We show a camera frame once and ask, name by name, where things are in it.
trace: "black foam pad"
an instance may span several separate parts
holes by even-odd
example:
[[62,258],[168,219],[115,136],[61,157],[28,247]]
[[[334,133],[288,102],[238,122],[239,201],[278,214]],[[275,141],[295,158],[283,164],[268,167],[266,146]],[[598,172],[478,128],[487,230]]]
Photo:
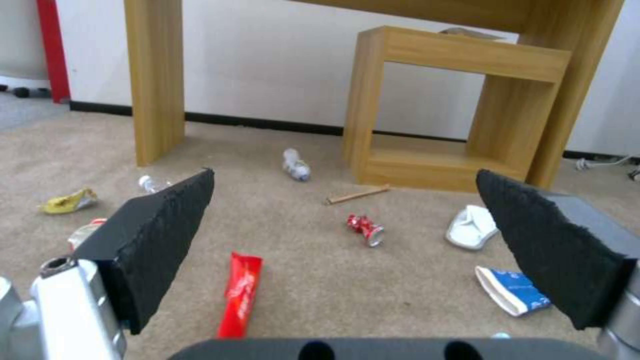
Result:
[[535,287],[576,329],[604,326],[634,269],[640,239],[577,197],[541,192],[487,170],[476,184]]
[[156,312],[211,200],[205,169],[152,195],[128,200],[74,252],[96,262],[116,316],[138,334]]

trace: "table leg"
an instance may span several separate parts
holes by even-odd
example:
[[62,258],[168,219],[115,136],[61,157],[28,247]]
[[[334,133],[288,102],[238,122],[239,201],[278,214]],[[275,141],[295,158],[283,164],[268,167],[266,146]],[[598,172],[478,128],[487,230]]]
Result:
[[182,0],[124,0],[136,161],[146,166],[184,138]]

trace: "chair wheel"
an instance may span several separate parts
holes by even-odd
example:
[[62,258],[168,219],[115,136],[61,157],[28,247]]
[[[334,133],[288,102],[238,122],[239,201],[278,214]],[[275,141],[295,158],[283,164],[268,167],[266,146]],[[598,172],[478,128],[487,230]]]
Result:
[[13,94],[16,97],[19,97],[19,98],[23,99],[25,97],[29,97],[29,89],[28,88],[15,88],[15,89],[13,89]]

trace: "red snack wrapper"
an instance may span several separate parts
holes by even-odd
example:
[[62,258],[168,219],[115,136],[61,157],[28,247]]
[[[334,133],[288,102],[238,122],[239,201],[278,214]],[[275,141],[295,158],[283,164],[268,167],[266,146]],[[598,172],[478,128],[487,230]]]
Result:
[[243,338],[258,288],[262,258],[231,253],[231,272],[225,297],[227,308],[218,329],[219,338]]

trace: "wooden furniture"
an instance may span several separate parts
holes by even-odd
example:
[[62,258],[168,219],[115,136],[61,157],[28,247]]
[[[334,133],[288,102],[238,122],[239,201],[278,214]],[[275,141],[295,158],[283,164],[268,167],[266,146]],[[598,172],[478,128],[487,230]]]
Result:
[[[624,0],[298,0],[520,34],[520,45],[572,52],[526,181],[549,188]],[[506,107],[521,81],[486,81],[482,102]],[[453,152],[449,144],[430,144]]]
[[145,166],[184,138],[182,1],[125,0],[136,161]]
[[[383,26],[358,35],[343,154],[368,184],[476,190],[481,168],[524,181],[571,52]],[[373,135],[386,61],[486,74],[466,144]],[[508,102],[495,102],[495,96]]]

